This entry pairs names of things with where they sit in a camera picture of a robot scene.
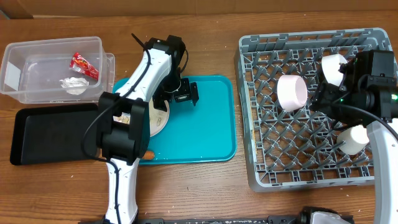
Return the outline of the light green bowl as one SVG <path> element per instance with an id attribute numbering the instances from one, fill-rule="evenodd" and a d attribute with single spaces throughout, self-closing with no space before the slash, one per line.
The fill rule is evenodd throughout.
<path id="1" fill-rule="evenodd" d="M 343 73 L 339 71 L 341 65 L 348 61 L 340 54 L 323 57 L 321 60 L 322 71 L 326 81 L 334 86 L 340 86 L 343 81 Z"/>

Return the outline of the white cup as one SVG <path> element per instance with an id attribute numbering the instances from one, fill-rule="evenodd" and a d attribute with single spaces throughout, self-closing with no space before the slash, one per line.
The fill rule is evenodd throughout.
<path id="1" fill-rule="evenodd" d="M 364 128 L 362 125 L 358 125 L 340 133 L 336 139 L 336 142 L 345 142 L 339 147 L 343 153 L 355 155 L 368 145 L 369 138 L 366 128 Z"/>

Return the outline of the white tissue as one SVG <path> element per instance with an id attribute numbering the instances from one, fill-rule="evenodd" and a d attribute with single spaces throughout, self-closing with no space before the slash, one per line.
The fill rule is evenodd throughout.
<path id="1" fill-rule="evenodd" d="M 80 95 L 84 93 L 89 85 L 89 82 L 84 78 L 66 78 L 60 80 L 62 88 L 66 88 L 66 92 L 71 95 Z"/>

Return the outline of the red snack wrapper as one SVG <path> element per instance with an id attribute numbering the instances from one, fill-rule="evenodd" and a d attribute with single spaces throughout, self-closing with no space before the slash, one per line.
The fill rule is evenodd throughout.
<path id="1" fill-rule="evenodd" d="M 99 79 L 99 71 L 78 52 L 73 55 L 69 67 L 74 72 L 84 74 L 95 80 Z"/>

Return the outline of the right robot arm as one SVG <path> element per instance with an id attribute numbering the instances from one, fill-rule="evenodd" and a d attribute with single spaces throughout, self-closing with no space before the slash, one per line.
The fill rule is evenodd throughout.
<path id="1" fill-rule="evenodd" d="M 375 223 L 397 223 L 397 77 L 394 53 L 369 50 L 347 60 L 321 60 L 322 82 L 310 109 L 345 124 L 362 125 L 373 154 Z"/>

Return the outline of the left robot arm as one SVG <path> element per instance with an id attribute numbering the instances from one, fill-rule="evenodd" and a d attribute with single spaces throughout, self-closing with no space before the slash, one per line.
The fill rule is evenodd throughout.
<path id="1" fill-rule="evenodd" d="M 109 174 L 108 209 L 102 223 L 135 223 L 137 168 L 150 140 L 149 106 L 166 112 L 166 104 L 199 100 L 198 87 L 182 78 L 180 65 L 188 52 L 181 37 L 141 42 L 143 56 L 129 80 L 116 93 L 98 101 L 96 145 Z"/>

